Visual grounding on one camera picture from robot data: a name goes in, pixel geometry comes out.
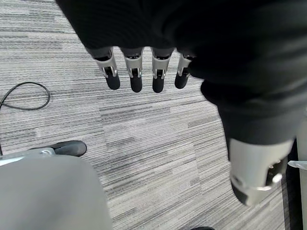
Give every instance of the robotic hand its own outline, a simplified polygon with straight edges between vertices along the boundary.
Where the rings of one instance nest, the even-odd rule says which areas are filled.
[[[286,169],[307,104],[307,2],[302,0],[56,0],[108,86],[124,53],[131,88],[142,89],[142,48],[152,47],[153,90],[163,89],[174,48],[175,85],[204,79],[225,131],[230,179],[245,205],[260,202]]]

